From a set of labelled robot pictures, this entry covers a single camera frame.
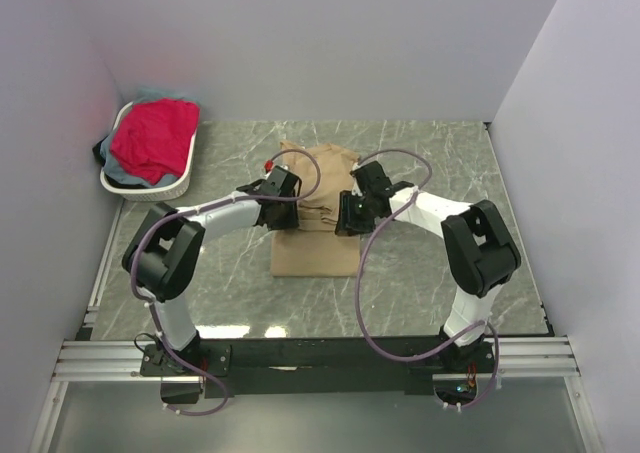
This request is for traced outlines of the beige t shirt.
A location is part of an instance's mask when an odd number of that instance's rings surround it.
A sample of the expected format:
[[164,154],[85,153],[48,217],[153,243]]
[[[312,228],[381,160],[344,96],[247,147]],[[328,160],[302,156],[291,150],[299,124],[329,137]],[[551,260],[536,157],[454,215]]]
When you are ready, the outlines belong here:
[[353,277],[360,262],[357,236],[338,236],[339,197],[354,186],[352,167],[359,155],[331,143],[304,148],[283,140],[282,163],[302,180],[299,226],[272,235],[274,277]]

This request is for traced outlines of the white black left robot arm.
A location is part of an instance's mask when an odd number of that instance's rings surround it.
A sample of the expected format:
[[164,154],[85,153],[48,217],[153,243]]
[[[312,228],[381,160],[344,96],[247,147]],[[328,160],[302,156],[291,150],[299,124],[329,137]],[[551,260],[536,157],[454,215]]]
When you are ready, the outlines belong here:
[[134,295],[151,311],[156,344],[173,372],[203,370],[207,361],[185,296],[204,243],[245,228],[295,229],[295,199],[301,192],[302,180],[275,166],[264,178],[213,202],[180,208],[161,202],[149,210],[122,267],[130,274]]

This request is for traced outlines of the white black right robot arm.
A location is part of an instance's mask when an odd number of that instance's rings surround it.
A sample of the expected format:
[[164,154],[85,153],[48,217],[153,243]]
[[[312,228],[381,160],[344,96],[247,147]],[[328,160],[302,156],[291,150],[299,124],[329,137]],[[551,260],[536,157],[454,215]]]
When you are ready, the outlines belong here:
[[[351,176],[354,189],[340,193],[338,236],[367,234],[356,272],[356,319],[368,345],[396,362],[418,362],[439,356],[444,368],[460,372],[469,365],[490,328],[493,303],[522,263],[521,254],[497,206],[489,201],[449,200],[403,181],[392,183],[382,165],[358,164]],[[456,284],[449,316],[441,328],[443,342],[431,350],[399,356],[384,350],[368,332],[361,311],[360,290],[375,240],[393,221],[436,235],[444,242],[448,268]]]

